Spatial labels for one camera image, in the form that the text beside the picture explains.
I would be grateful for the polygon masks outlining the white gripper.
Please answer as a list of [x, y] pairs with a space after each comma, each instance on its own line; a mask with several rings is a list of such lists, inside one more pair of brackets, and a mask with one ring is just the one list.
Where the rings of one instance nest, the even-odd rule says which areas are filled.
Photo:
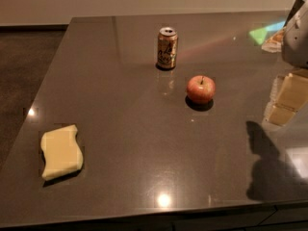
[[272, 83], [265, 121], [284, 126], [308, 103], [308, 0], [285, 27], [283, 60], [297, 68]]

